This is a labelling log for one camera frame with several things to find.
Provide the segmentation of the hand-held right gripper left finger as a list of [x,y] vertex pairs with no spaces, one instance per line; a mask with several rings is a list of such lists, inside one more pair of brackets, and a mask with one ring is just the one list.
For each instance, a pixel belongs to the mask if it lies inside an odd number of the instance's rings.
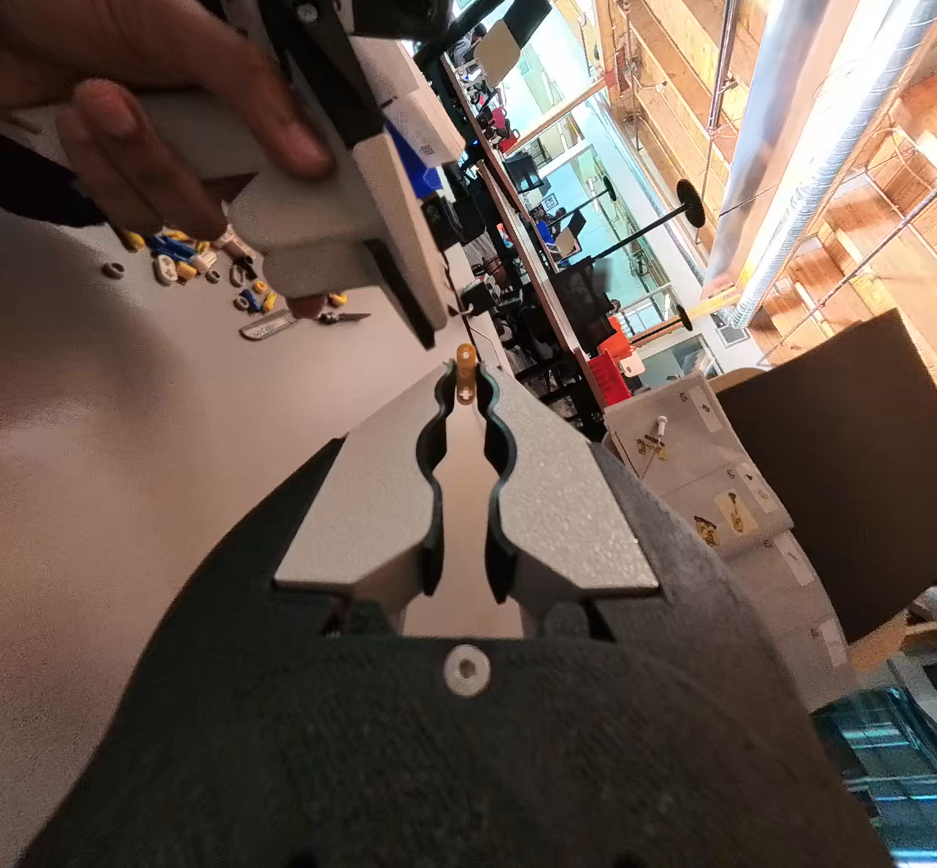
[[288,593],[376,602],[398,632],[439,585],[442,491],[454,365],[441,363],[345,437],[275,570]]

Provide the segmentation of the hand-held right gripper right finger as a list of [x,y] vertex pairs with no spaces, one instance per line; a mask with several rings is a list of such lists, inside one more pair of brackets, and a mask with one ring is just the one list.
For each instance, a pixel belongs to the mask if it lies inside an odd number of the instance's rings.
[[504,371],[482,364],[477,404],[497,473],[486,579],[536,620],[560,603],[658,593],[642,544],[600,468],[601,448]]

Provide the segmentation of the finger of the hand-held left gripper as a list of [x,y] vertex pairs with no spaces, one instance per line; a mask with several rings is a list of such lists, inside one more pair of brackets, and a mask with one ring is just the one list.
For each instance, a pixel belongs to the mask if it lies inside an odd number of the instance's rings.
[[382,222],[379,235],[364,243],[381,288],[421,346],[432,350],[451,319],[451,289],[389,130],[358,143],[353,161]]

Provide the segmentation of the pile of small lego pieces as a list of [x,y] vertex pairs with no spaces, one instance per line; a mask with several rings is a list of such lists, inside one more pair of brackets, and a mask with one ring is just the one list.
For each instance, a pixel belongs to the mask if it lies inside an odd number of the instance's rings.
[[113,231],[125,250],[148,255],[157,283],[165,287],[196,279],[209,284],[227,280],[235,290],[232,305],[239,312],[267,315],[287,308],[261,275],[258,256],[231,228],[215,241],[172,228],[153,235]]

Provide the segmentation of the person's left hand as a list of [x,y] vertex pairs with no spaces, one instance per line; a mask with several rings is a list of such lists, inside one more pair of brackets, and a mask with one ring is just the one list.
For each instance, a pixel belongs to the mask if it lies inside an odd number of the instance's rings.
[[203,89],[236,113],[270,161],[303,180],[331,151],[270,57],[196,0],[1,0],[2,112],[62,103],[57,131],[81,189],[117,227],[165,225],[199,240],[227,226],[220,201],[158,135],[134,91]]

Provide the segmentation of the silver flat metal tool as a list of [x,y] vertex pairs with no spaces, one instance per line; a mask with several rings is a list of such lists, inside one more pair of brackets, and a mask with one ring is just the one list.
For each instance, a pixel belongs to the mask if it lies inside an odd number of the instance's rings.
[[262,342],[289,329],[299,321],[289,310],[266,313],[239,329],[240,336],[252,343]]

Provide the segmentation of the long wooden desk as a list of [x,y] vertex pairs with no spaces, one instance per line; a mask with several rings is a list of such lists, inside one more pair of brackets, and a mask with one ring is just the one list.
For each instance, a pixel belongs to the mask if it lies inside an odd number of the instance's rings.
[[439,97],[445,101],[454,124],[466,137],[468,157],[474,160],[475,169],[485,183],[488,195],[498,210],[499,220],[510,240],[516,258],[527,273],[559,346],[565,353],[572,356],[577,370],[588,385],[592,396],[591,405],[603,413],[607,402],[592,373],[589,358],[580,346],[567,314],[556,295],[550,272],[553,265],[549,262],[537,228],[511,184],[501,160],[478,125],[474,111],[448,57],[442,55],[437,60],[437,67],[439,74],[433,77],[433,84],[439,87]]

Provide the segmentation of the red plastic bin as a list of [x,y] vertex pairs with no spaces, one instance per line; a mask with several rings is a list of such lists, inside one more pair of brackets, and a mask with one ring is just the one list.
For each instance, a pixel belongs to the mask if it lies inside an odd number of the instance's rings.
[[603,395],[605,406],[625,402],[632,397],[631,389],[625,381],[621,369],[622,362],[637,359],[635,348],[624,333],[620,321],[615,315],[606,318],[612,334],[604,336],[595,350],[595,357],[589,361],[591,372]]

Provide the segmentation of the black round standing table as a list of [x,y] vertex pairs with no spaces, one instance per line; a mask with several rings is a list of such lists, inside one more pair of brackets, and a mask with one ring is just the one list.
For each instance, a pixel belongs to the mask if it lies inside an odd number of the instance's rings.
[[640,238],[645,237],[650,231],[656,230],[680,216],[685,217],[687,222],[697,230],[705,226],[707,222],[705,205],[693,183],[686,179],[680,179],[676,183],[675,193],[679,202],[677,207],[625,238],[618,240],[615,244],[607,247],[600,253],[585,257],[582,263],[593,264],[598,260],[607,258],[613,253],[629,246],[632,242],[637,242]]
[[675,314],[672,316],[666,318],[661,323],[651,326],[638,335],[631,337],[631,344],[635,347],[643,346],[647,343],[658,340],[659,338],[674,334],[682,329],[688,332],[693,332],[693,322],[685,308],[679,303],[675,303],[674,309]]

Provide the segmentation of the dark brown board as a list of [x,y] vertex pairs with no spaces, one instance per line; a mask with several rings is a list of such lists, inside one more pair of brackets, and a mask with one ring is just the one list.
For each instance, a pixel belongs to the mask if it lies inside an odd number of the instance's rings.
[[897,310],[717,398],[849,644],[935,585],[935,382]]

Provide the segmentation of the silver ventilation duct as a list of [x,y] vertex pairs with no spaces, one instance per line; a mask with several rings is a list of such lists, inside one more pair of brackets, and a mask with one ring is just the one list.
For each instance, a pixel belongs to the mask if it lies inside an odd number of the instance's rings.
[[899,95],[936,0],[770,0],[701,295],[744,329]]

